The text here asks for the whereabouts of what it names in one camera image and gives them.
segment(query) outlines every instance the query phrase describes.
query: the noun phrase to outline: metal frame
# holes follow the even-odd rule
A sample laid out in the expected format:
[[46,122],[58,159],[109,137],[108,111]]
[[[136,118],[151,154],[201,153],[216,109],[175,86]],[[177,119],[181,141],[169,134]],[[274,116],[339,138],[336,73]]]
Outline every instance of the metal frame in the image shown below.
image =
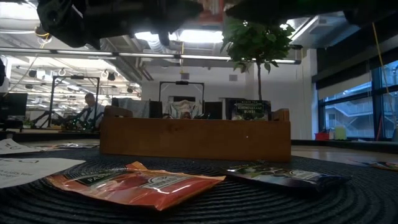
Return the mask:
[[[141,52],[95,52],[89,50],[48,50],[48,49],[26,49],[0,47],[0,52],[8,55],[23,55],[33,57],[49,57],[49,55],[57,55],[54,57],[97,57],[104,60],[115,57],[138,57],[138,58],[169,58],[169,59],[194,59],[194,60],[216,60],[230,61],[229,56],[212,56],[212,55],[187,55],[187,54],[148,54]],[[285,59],[276,60],[279,64],[299,65],[301,60]]]
[[[49,123],[48,123],[47,127],[49,128],[50,125],[51,125],[51,119],[52,119],[51,114],[52,114],[52,106],[53,106],[53,101],[54,101],[54,91],[55,91],[55,87],[58,85],[58,83],[56,84],[55,81],[58,78],[70,78],[72,80],[73,79],[81,80],[81,79],[88,78],[88,79],[97,80],[96,96],[95,96],[95,108],[94,108],[94,118],[96,118],[97,117],[97,107],[98,107],[98,93],[100,91],[100,78],[98,78],[98,77],[83,77],[83,76],[79,76],[79,75],[65,75],[65,76],[56,75],[56,76],[52,77],[51,100],[50,100],[50,108],[49,108],[50,115],[49,115]],[[94,121],[93,121],[93,126],[94,127],[95,127],[95,123],[96,123],[96,119],[94,119]]]
[[204,83],[197,83],[197,82],[185,82],[185,81],[183,81],[184,83],[186,83],[186,84],[178,84],[179,82],[181,82],[181,81],[176,81],[176,82],[160,82],[159,83],[159,101],[161,101],[161,97],[162,97],[162,85],[164,84],[164,83],[173,83],[173,84],[176,84],[176,85],[190,85],[190,84],[192,84],[192,85],[201,85],[202,86],[202,92],[201,92],[201,100],[202,100],[202,113],[204,113],[205,112],[205,84]]
[[[387,138],[384,129],[384,108],[383,108],[383,95],[387,93],[387,90],[382,85],[382,71],[381,68],[376,68],[371,70],[372,75],[372,89],[371,92],[359,93],[352,96],[347,96],[344,98],[331,100],[325,102],[324,100],[320,100],[318,102],[318,128],[321,131],[324,127],[326,127],[325,123],[325,106],[334,105],[336,103],[347,102],[351,100],[358,100],[362,98],[371,97],[373,101],[373,131],[374,138],[347,138],[347,139],[366,139],[366,140],[375,140],[377,138],[377,133],[379,129],[381,130],[379,141],[390,141],[391,138]],[[398,85],[389,86],[390,93],[398,91]]]

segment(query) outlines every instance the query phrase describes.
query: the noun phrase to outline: window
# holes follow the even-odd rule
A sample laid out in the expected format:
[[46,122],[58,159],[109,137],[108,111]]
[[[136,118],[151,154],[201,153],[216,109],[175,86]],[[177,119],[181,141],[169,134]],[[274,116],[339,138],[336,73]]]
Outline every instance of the window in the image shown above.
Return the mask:
[[398,122],[398,60],[386,65],[384,72],[386,82],[382,69],[375,68],[321,88],[319,130],[342,126],[351,140],[390,141]]
[[398,118],[398,92],[383,95],[383,111],[384,111],[384,132],[387,138],[392,138],[392,134],[396,128],[394,122],[394,116],[392,112],[395,112],[395,119]]
[[325,101],[337,100],[347,96],[353,96],[359,93],[370,92],[371,90],[372,90],[372,83],[367,82],[363,83],[362,85],[356,86],[354,88],[350,88],[349,90],[342,91],[341,93],[337,93],[333,96],[326,97]]
[[325,106],[326,128],[342,126],[347,137],[374,138],[372,98],[350,100]]
[[[385,65],[384,72],[386,73],[387,86],[398,85],[398,60]],[[384,80],[384,76],[382,76],[381,80],[382,86],[385,87],[386,81]]]

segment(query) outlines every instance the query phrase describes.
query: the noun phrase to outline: glass window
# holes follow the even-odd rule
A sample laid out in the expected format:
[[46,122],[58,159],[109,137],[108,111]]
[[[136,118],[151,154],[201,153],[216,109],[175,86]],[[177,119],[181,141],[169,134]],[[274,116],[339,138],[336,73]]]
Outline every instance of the glass window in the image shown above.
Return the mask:
[[[386,73],[388,86],[398,85],[398,60],[385,65],[384,72]],[[381,73],[381,80],[383,86],[386,86],[383,73]]]
[[388,94],[383,95],[383,110],[384,110],[384,132],[387,138],[392,138],[392,134],[395,129],[394,118],[392,111],[396,114],[396,119],[398,118],[398,92],[390,93],[392,110],[390,106],[390,98]]
[[371,97],[325,106],[326,128],[343,126],[347,137],[374,138]]
[[337,93],[333,96],[329,96],[325,98],[325,101],[331,101],[331,100],[336,100],[336,99],[340,99],[340,98],[344,98],[347,96],[353,96],[359,93],[366,93],[369,92],[370,95],[370,91],[372,90],[372,82],[367,82],[367,83],[363,83],[362,85],[356,86],[354,88],[350,88],[349,90],[345,90],[342,91],[341,93]]

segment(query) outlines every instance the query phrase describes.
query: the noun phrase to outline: dark snack bag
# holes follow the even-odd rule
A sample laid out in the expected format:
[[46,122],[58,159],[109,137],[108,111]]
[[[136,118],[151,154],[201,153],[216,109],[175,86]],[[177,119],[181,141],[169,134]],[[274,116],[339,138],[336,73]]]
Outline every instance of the dark snack bag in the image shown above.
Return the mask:
[[256,180],[268,184],[303,189],[315,189],[318,192],[323,192],[332,186],[340,185],[350,180],[349,177],[267,167],[265,165],[222,167],[221,172],[227,175]]
[[148,170],[135,162],[125,169],[52,175],[47,180],[62,190],[88,197],[163,210],[212,188],[224,178]]

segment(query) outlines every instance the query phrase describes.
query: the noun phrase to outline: plant stem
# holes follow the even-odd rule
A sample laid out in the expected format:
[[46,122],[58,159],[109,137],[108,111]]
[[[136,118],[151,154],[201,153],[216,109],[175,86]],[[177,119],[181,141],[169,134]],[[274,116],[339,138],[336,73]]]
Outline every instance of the plant stem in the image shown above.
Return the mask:
[[257,63],[257,77],[258,77],[258,84],[259,84],[259,100],[262,101],[262,95],[261,95],[261,63]]

